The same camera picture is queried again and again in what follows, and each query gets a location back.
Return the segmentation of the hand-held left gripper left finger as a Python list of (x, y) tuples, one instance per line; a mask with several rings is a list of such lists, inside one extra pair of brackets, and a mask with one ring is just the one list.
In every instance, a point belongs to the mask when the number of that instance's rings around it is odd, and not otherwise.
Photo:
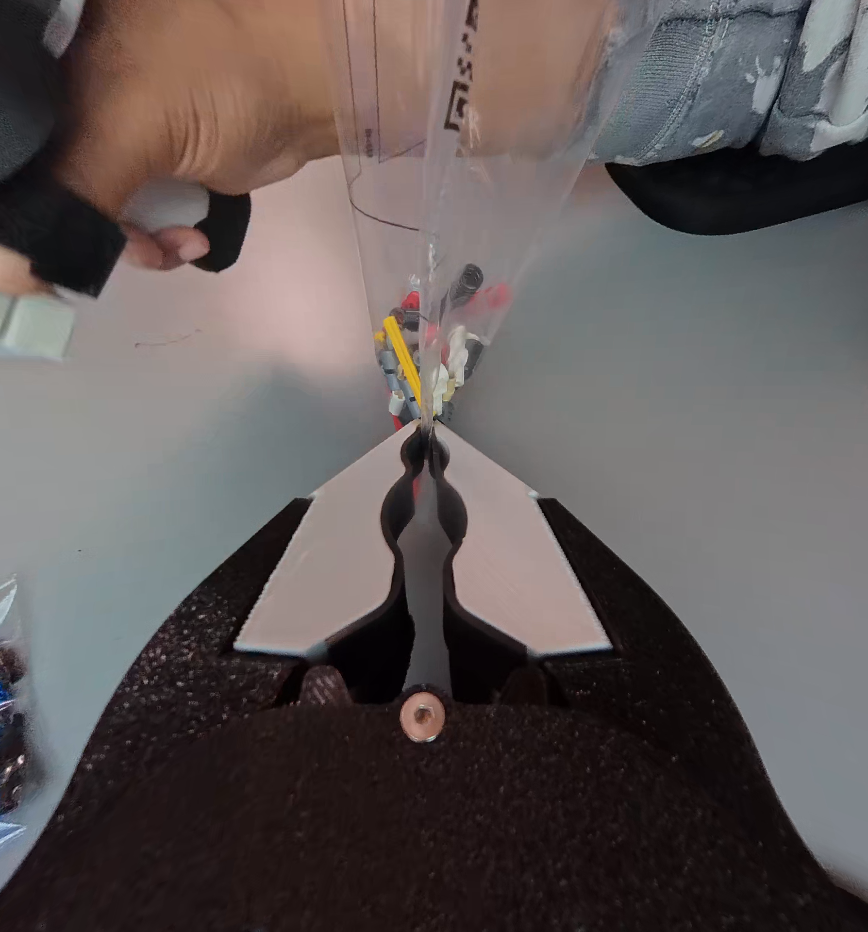
[(425, 452), (419, 427), (405, 426), (311, 493), (236, 651), (320, 656), (381, 609), (398, 577)]

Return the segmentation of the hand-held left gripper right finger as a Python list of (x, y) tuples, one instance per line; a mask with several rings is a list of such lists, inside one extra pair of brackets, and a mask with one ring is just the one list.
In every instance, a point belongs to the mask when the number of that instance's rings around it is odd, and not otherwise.
[(530, 656), (612, 650), (535, 490), (442, 425), (430, 471), (451, 543), (444, 593), (459, 610)]

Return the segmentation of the clear bag of mixed bricks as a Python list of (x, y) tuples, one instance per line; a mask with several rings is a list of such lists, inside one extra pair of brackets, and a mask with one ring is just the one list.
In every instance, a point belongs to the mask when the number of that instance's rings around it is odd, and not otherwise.
[(374, 352), (451, 411), (632, 69), (636, 2), (318, 3)]

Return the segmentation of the person's right forearm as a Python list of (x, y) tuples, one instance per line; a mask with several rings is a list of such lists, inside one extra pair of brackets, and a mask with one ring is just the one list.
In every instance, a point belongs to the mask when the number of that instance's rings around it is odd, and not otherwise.
[[(478, 38), (465, 138), (487, 154), (542, 156), (586, 131), (591, 81), (614, 50), (615, 2), (474, 2)], [(240, 2), (215, 27), (210, 94), (239, 190), (334, 155), (331, 72), (317, 2)], [(758, 144), (797, 160), (868, 137), (868, 2), (668, 2), (591, 160), (646, 166)]]

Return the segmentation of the grey desk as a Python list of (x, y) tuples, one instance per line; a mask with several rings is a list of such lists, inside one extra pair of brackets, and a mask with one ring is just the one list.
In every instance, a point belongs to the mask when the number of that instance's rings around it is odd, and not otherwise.
[[(699, 239), (589, 169), (545, 243), (453, 429), (673, 609), (868, 893), (868, 203)], [(254, 195), (229, 271), (68, 302), (63, 361), (0, 357), (0, 583), (48, 768), (0, 888), (160, 623), (392, 430), (338, 159)]]

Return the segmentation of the person's right hand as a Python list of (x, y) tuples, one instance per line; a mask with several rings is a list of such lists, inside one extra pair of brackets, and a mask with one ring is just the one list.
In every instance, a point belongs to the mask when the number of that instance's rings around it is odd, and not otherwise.
[(203, 258), (205, 234), (154, 234), (124, 222), (148, 182), (184, 172), (176, 79), (188, 76), (150, 51), (177, 4), (88, 2), (65, 60), (62, 133), (0, 183), (0, 293), (49, 295), (55, 285), (103, 286), (122, 254), (153, 270)]

